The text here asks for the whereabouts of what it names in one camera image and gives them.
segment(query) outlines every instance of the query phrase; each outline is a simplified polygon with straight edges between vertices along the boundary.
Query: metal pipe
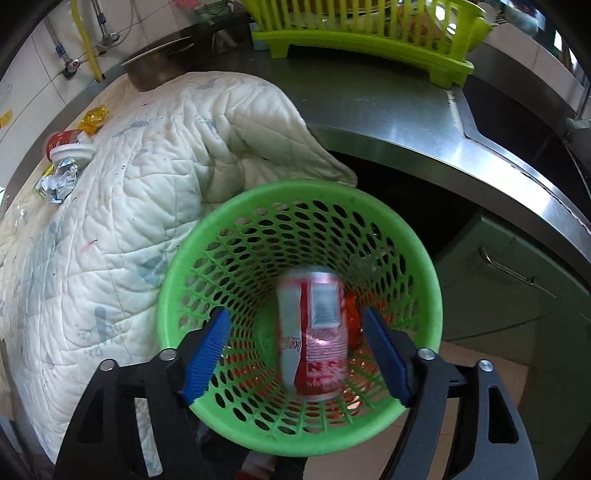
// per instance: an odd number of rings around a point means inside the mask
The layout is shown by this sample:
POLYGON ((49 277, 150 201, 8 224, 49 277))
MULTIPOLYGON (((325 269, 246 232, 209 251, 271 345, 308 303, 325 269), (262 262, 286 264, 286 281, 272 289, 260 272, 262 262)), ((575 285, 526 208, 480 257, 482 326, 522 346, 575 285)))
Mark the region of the metal pipe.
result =
POLYGON ((107 19, 105 18, 105 14, 100 9, 100 5, 98 0, 92 0, 92 8, 95 10, 96 21, 99 23, 100 32, 103 34, 104 37, 109 36, 109 31, 107 30, 107 19))
POLYGON ((71 59, 70 56, 67 54, 64 45, 61 44, 59 37, 57 36, 56 29, 53 28, 49 17, 45 17, 43 19, 43 23, 53 41, 53 44, 56 46, 56 53, 58 56, 64 61, 64 70, 62 71, 64 77, 70 79, 74 76, 74 74, 78 71, 78 67, 80 66, 80 61, 78 59, 71 59))

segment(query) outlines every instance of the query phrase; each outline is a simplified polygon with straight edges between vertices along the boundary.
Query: yellow plastic item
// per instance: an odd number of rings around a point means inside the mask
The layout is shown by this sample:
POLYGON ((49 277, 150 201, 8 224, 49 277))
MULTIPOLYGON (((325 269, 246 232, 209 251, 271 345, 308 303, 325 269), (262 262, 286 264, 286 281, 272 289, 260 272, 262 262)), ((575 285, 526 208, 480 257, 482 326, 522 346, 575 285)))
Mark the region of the yellow plastic item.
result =
POLYGON ((72 12, 72 19, 76 24, 78 33, 82 38, 82 43, 84 44, 86 55, 88 56, 88 63, 90 64, 90 69, 92 70, 92 73, 96 78, 96 81, 102 82, 103 74, 99 68, 99 63, 96 61, 95 53, 92 51, 92 43, 90 43, 90 38, 88 37, 88 33, 84 28, 84 23, 80 18, 80 12, 78 11, 78 0, 71 0, 70 11, 72 12))
POLYGON ((484 10, 468 0, 244 0, 244 5, 261 29, 252 38, 267 42, 272 58, 287 57, 290 45, 358 51, 427 70, 431 82, 444 88, 464 85, 474 71, 466 53, 493 27, 484 10))
POLYGON ((84 132, 89 135, 94 135, 99 127, 105 122, 107 115, 109 115, 107 107, 99 105, 86 112, 84 118, 78 124, 78 128, 84 130, 84 132))

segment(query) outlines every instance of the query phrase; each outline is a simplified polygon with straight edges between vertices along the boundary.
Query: blue object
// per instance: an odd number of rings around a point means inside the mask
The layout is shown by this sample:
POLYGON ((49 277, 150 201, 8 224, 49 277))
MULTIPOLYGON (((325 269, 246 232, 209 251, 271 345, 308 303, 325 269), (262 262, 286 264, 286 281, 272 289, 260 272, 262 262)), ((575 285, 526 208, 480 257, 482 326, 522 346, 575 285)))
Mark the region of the blue object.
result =
POLYGON ((374 353, 379 371, 384 378, 390 395, 400 400, 405 407, 411 406, 413 392, 410 388, 412 372, 392 342, 392 334, 400 333, 412 340, 403 332, 392 330, 379 312, 373 308, 363 309, 363 336, 374 353))
POLYGON ((204 327, 204 337, 185 370, 183 398, 190 406, 201 397, 222 354, 231 329, 230 312, 219 309, 215 317, 204 327))

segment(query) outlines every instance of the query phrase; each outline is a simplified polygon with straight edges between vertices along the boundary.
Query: tiled floor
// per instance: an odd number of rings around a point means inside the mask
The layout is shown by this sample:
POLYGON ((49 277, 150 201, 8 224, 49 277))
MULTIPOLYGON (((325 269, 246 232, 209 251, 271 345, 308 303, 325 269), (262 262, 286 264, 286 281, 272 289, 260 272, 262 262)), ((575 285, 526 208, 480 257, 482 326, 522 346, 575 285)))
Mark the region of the tiled floor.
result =
MULTIPOLYGON (((513 401, 519 404, 528 367, 508 360, 468 350, 451 343, 443 342, 439 354, 448 362, 474 365, 486 358, 493 362, 505 383, 513 401)), ((457 415, 457 400, 448 400, 446 416, 443 420, 437 450, 431 464, 428 480, 440 480, 447 464, 447 457, 452 446, 452 434, 457 415)), ((374 480, 378 479, 398 440, 406 415, 399 418, 392 426, 373 439, 343 452, 310 457, 306 463, 304 480, 374 480)))

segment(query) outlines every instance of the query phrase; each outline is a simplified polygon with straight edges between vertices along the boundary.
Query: metal cabinet handle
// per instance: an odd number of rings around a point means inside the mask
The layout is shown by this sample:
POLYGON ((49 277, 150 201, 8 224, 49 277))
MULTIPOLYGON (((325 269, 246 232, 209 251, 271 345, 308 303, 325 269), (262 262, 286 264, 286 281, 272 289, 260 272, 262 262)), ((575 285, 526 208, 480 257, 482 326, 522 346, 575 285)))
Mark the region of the metal cabinet handle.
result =
POLYGON ((507 275, 513 277, 514 279, 519 280, 520 282, 525 283, 526 285, 529 285, 530 287, 537 287, 540 290, 545 291, 548 295, 551 295, 554 298, 557 298, 556 295, 554 295, 552 292, 546 290, 542 285, 537 283, 535 277, 531 277, 531 278, 526 277, 525 275, 522 275, 519 272, 516 272, 515 270, 507 267, 506 265, 503 265, 502 263, 497 262, 496 260, 493 260, 491 257, 489 257, 489 255, 486 252, 486 249, 484 247, 480 247, 479 252, 480 252, 480 256, 482 257, 482 259, 487 264, 489 264, 491 267, 494 267, 497 270, 501 270, 503 273, 506 273, 507 275))

